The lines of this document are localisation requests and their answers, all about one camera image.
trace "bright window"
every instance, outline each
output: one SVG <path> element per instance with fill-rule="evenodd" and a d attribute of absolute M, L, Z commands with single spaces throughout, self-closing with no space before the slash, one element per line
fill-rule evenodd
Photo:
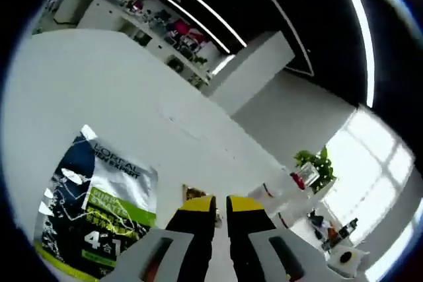
<path fill-rule="evenodd" d="M 335 185 L 324 199 L 345 225 L 358 218 L 350 240 L 359 244 L 384 218 L 410 175 L 412 153 L 377 116 L 359 108 L 328 142 Z"/>

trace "white tabletop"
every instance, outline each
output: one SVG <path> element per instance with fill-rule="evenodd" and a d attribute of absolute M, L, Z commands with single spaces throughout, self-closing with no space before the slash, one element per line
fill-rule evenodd
<path fill-rule="evenodd" d="M 213 102 L 126 35 L 38 34 L 7 79 L 1 150 L 11 201 L 33 235 L 47 181 L 84 124 L 159 173 L 157 224 L 182 204 L 182 184 L 245 195 L 280 164 Z"/>

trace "ceiling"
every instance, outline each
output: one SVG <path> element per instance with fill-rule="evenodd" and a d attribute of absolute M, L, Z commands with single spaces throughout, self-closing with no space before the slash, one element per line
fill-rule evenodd
<path fill-rule="evenodd" d="M 366 102 L 366 55 L 357 14 L 351 0 L 203 0 L 248 43 L 268 30 L 281 30 L 295 52 L 288 65 L 310 73 L 298 39 L 303 44 L 314 77 L 298 76 L 315 83 L 353 104 Z M 423 17 L 421 0 L 406 0 L 414 16 Z M 392 5 L 386 0 L 362 0 L 369 21 L 375 56 L 375 99 L 373 111 L 381 116 L 410 145 L 423 155 L 420 120 L 422 48 L 410 36 Z M 180 5 L 209 28 L 231 51 L 241 43 L 196 0 Z M 289 18 L 298 38 L 289 26 Z"/>

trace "ceiling light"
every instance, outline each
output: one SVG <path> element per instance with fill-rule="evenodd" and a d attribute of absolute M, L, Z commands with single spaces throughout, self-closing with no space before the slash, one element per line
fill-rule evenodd
<path fill-rule="evenodd" d="M 375 95 L 375 56 L 373 54 L 373 43 L 371 42 L 371 34 L 369 22 L 365 15 L 364 7 L 361 0 L 351 0 L 356 11 L 362 36 L 364 41 L 365 61 L 367 66 L 367 98 L 366 104 L 371 108 L 373 106 L 373 98 Z"/>
<path fill-rule="evenodd" d="M 216 76 L 233 58 L 235 55 L 228 55 L 220 64 L 211 72 L 213 76 Z"/>
<path fill-rule="evenodd" d="M 190 17 L 196 24 L 198 24 L 204 31 L 206 31 L 227 53 L 230 53 L 228 48 L 226 48 L 225 44 L 222 43 L 209 29 L 207 29 L 200 21 L 198 21 L 194 16 L 192 16 L 188 11 L 183 9 L 179 4 L 175 3 L 173 0 L 167 0 L 169 3 L 174 5 L 176 8 L 181 10 L 184 14 Z"/>
<path fill-rule="evenodd" d="M 199 3 L 201 3 L 209 12 L 212 13 L 213 16 L 215 16 L 225 27 L 236 37 L 236 39 L 243 45 L 245 48 L 247 44 L 245 41 L 231 28 L 231 26 L 217 13 L 215 12 L 207 3 L 205 3 L 203 0 L 197 0 Z"/>

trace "white cabinet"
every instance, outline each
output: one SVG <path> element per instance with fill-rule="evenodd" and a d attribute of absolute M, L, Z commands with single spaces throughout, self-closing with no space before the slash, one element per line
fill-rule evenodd
<path fill-rule="evenodd" d="M 104 1 L 94 0 L 78 24 L 79 29 L 98 29 L 119 31 L 124 21 L 119 9 Z"/>
<path fill-rule="evenodd" d="M 169 57 L 172 55 L 168 45 L 156 37 L 153 37 L 145 48 L 163 63 L 167 63 Z"/>
<path fill-rule="evenodd" d="M 54 20 L 57 23 L 77 24 L 93 0 L 63 0 Z"/>

